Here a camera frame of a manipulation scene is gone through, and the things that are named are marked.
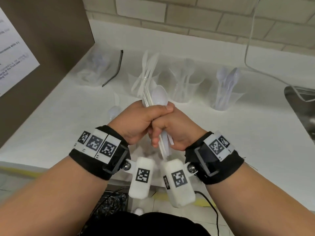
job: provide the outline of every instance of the white shoe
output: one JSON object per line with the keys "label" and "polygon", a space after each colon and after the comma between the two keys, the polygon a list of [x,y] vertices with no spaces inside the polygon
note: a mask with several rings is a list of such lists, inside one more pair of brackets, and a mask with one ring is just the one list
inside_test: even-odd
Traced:
{"label": "white shoe", "polygon": [[144,214],[143,209],[141,209],[141,208],[135,209],[135,211],[133,213],[136,215],[139,215],[139,216]]}

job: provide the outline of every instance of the brown panel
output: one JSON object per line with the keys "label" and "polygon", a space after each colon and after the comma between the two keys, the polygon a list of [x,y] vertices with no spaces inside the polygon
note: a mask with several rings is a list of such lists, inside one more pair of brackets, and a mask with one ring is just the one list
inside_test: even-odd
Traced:
{"label": "brown panel", "polygon": [[40,63],[0,98],[0,147],[94,44],[82,0],[0,0]]}

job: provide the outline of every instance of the black wristband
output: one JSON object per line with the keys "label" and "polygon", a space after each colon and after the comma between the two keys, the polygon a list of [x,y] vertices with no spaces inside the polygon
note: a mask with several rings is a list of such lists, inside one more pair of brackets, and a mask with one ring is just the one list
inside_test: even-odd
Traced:
{"label": "black wristband", "polygon": [[[195,165],[196,170],[198,170],[196,173],[197,177],[206,185],[216,184],[225,180],[238,170],[244,162],[244,159],[235,150],[224,160],[219,161],[217,156],[203,142],[212,134],[212,132],[207,132],[186,148],[186,162],[191,162]],[[195,150],[197,148],[205,164],[201,164],[200,159],[196,155]],[[206,173],[205,167],[207,167],[208,172],[212,173],[211,176]]]}
{"label": "black wristband", "polygon": [[[99,133],[100,131],[102,131],[108,134],[108,136],[111,136],[112,139],[113,137],[116,138],[115,141],[119,142],[120,140],[119,145],[117,144],[118,146],[109,142],[110,144],[109,148],[114,147],[114,150],[113,150],[112,155],[109,152],[106,153],[107,155],[103,153],[103,156],[106,157],[108,161],[106,161],[105,163],[102,160],[98,159],[101,155],[100,151],[102,147],[103,146],[105,147],[106,146],[105,144],[108,144],[108,142],[106,141],[108,139],[108,136],[105,139],[102,139],[102,145],[98,146],[98,149],[95,152],[95,157],[93,157],[92,155],[87,155],[84,152],[77,149],[73,149],[69,153],[69,156],[91,174],[101,179],[109,180],[112,177],[112,175],[120,169],[120,165],[123,164],[124,159],[127,159],[127,158],[131,159],[129,149],[128,149],[128,143],[120,134],[118,134],[115,130],[113,130],[107,125],[97,127],[96,129],[99,130],[98,131]],[[89,141],[89,138],[86,138],[83,143],[82,136],[81,136],[77,144],[78,143],[87,144],[88,141]]]}

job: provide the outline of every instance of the person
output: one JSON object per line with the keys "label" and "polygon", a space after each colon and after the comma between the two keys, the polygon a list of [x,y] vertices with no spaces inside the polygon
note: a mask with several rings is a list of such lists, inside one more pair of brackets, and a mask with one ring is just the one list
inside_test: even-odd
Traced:
{"label": "person", "polygon": [[[108,125],[129,144],[149,134],[152,146],[166,130],[173,149],[184,151],[203,135],[174,104],[143,107],[137,101]],[[67,156],[41,177],[19,190],[0,208],[1,236],[76,235],[107,187]],[[235,235],[310,236],[315,234],[315,215],[246,163],[223,181],[206,188]],[[162,213],[137,216],[113,214],[95,225],[89,235],[209,235],[188,219]]]}

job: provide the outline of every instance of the wrist strap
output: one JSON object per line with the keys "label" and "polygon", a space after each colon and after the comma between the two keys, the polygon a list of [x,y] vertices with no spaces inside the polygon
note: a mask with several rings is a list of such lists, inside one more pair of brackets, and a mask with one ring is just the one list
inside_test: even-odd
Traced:
{"label": "wrist strap", "polygon": [[207,132],[186,148],[186,162],[193,163],[199,179],[206,185],[211,185],[231,176],[243,164],[244,159],[220,132]]}
{"label": "wrist strap", "polygon": [[128,143],[109,126],[84,131],[69,156],[91,174],[109,180],[125,159],[131,159]]}

